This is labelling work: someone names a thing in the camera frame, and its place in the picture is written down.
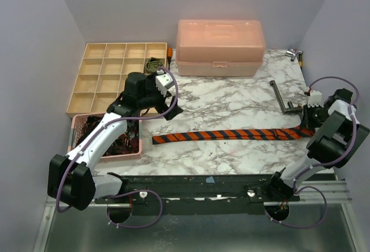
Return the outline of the orange navy striped tie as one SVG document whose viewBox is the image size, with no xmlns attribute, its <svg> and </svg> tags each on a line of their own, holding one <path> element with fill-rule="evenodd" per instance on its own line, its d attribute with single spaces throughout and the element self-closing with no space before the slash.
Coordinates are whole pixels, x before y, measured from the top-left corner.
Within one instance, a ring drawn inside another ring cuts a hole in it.
<svg viewBox="0 0 370 252">
<path fill-rule="evenodd" d="M 315 130 L 300 126 L 279 129 L 226 129 L 215 131 L 181 132 L 152 136 L 152 144 L 209 140 L 297 140 L 310 138 Z"/>
</svg>

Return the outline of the pink plastic storage box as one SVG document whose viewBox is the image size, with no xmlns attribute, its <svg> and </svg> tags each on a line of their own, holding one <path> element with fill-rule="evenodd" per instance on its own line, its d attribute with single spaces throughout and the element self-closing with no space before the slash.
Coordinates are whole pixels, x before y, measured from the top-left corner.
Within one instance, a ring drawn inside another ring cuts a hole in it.
<svg viewBox="0 0 370 252">
<path fill-rule="evenodd" d="M 257 20 L 180 20 L 176 64 L 181 76 L 250 77 L 264 62 Z"/>
</svg>

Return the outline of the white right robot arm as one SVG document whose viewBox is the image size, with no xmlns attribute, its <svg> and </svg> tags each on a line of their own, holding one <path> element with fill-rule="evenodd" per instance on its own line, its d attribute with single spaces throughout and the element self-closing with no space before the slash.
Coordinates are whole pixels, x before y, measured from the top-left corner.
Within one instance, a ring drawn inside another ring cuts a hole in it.
<svg viewBox="0 0 370 252">
<path fill-rule="evenodd" d="M 351 159 L 369 135 L 369 128 L 357 120 L 356 107 L 351 104 L 352 95 L 342 88 L 322 102 L 320 92 L 309 93 L 300 127 L 315 133 L 306 145 L 306 156 L 273 174 L 266 186 L 269 199 L 289 199 L 297 193 L 299 185 L 315 173 L 341 168 Z"/>
</svg>

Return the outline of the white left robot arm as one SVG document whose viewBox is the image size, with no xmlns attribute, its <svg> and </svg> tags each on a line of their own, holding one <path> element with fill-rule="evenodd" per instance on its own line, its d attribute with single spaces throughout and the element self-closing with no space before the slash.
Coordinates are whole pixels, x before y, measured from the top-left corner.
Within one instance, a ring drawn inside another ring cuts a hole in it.
<svg viewBox="0 0 370 252">
<path fill-rule="evenodd" d="M 56 154 L 49 163 L 48 196 L 55 198 L 57 212 L 74 207 L 84 210 L 95 199 L 110 197 L 121 203 L 127 199 L 128 188 L 118 175 L 94 176 L 101 157 L 114 141 L 126 133 L 129 121 L 146 120 L 141 111 L 154 108 L 158 117 L 171 120 L 182 109 L 177 100 L 179 87 L 174 75 L 164 68 L 146 75 L 131 72 L 123 91 L 112 102 L 101 122 L 66 155 Z"/>
</svg>

